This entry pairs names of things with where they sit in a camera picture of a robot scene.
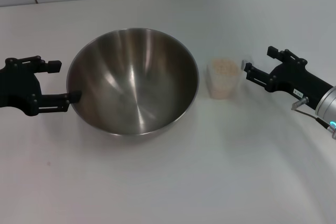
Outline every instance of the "sticker label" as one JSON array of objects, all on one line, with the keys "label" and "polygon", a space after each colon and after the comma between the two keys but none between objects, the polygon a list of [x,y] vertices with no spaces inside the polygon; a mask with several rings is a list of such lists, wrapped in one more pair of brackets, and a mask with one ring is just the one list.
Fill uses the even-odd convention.
[{"label": "sticker label", "polygon": [[296,94],[300,98],[303,97],[303,94],[299,90],[294,89],[293,93]]}]

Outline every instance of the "stainless steel bowl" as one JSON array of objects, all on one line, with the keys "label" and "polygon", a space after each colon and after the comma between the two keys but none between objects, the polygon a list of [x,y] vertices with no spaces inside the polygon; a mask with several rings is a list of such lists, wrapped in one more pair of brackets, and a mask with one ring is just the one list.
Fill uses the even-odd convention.
[{"label": "stainless steel bowl", "polygon": [[68,92],[81,90],[74,110],[114,135],[143,135],[177,121],[198,89],[196,62],[160,31],[131,28],[104,34],[73,60]]}]

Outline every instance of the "clear plastic container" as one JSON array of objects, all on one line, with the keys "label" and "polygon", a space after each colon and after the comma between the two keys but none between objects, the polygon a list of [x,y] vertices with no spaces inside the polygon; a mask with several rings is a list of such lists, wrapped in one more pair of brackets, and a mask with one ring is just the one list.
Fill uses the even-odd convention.
[{"label": "clear plastic container", "polygon": [[207,86],[211,98],[226,99],[230,97],[239,82],[241,73],[241,59],[212,59],[206,69]]}]

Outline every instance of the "bowl rim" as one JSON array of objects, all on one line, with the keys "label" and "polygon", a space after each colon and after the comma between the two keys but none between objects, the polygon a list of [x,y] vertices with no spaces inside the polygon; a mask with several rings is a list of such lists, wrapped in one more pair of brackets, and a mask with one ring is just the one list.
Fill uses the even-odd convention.
[{"label": "bowl rim", "polygon": [[104,132],[104,133],[108,133],[109,135],[113,135],[113,136],[144,136],[144,135],[149,135],[149,134],[154,134],[154,133],[157,133],[159,131],[162,131],[170,126],[172,126],[173,124],[175,124],[183,115],[185,115],[185,113],[190,109],[190,107],[193,105],[195,99],[196,99],[196,96],[197,96],[197,93],[198,93],[198,87],[200,86],[199,85],[199,75],[200,75],[200,72],[198,70],[198,66],[197,66],[197,63],[196,63],[196,60],[194,58],[194,56],[191,54],[191,52],[185,47],[184,44],[182,44],[178,39],[174,38],[173,36],[169,35],[169,34],[166,34],[162,31],[158,31],[158,30],[155,30],[155,29],[150,29],[150,28],[141,28],[141,27],[131,27],[131,28],[124,28],[124,29],[117,29],[117,30],[113,30],[113,31],[109,31],[108,33],[105,33],[103,35],[100,35],[98,36],[97,38],[93,39],[92,41],[90,41],[89,43],[87,43],[77,54],[76,56],[74,57],[74,59],[72,60],[71,64],[70,64],[70,67],[68,69],[68,73],[67,73],[67,83],[66,83],[66,86],[67,86],[67,92],[69,93],[69,73],[74,65],[74,62],[76,61],[76,59],[79,57],[80,53],[85,49],[87,48],[90,44],[94,43],[95,41],[97,41],[99,38],[107,35],[107,34],[111,34],[111,33],[115,33],[115,32],[118,32],[118,31],[123,31],[123,30],[150,30],[150,31],[154,31],[156,33],[160,33],[160,34],[164,34],[170,38],[172,38],[173,40],[175,40],[177,43],[179,43],[186,51],[187,53],[191,56],[191,59],[193,60],[193,63],[194,63],[194,66],[195,66],[195,69],[196,69],[196,73],[197,73],[197,87],[196,87],[196,91],[195,91],[195,94],[194,94],[194,97],[193,99],[191,100],[190,104],[188,105],[188,107],[185,109],[185,111],[178,117],[176,118],[174,121],[168,123],[167,125],[157,129],[157,130],[154,130],[154,131],[149,131],[149,132],[144,132],[144,133],[136,133],[136,134],[133,134],[133,133],[130,133],[130,134],[118,134],[118,133],[113,133],[113,132],[109,132],[109,131],[106,131],[106,130],[103,130],[97,126],[94,126],[94,125],[91,125],[90,123],[88,123],[80,114],[79,112],[76,110],[75,108],[75,105],[72,103],[71,106],[73,108],[73,110],[76,112],[76,114],[85,122],[87,123],[88,125],[90,125],[91,127],[94,127],[95,129],[101,131],[101,132]]}]

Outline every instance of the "white table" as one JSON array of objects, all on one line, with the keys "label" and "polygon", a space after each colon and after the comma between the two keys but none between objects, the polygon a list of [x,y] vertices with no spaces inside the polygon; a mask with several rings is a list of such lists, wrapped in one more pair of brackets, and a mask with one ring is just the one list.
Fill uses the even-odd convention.
[{"label": "white table", "polygon": [[336,223],[336,142],[290,111],[286,93],[243,81],[231,100],[209,98],[213,56],[290,49],[336,84],[335,0],[85,0],[0,8],[0,62],[61,60],[38,74],[44,93],[66,91],[77,52],[106,32],[170,34],[201,72],[190,111],[155,139],[120,141],[67,113],[0,113],[0,223]]}]

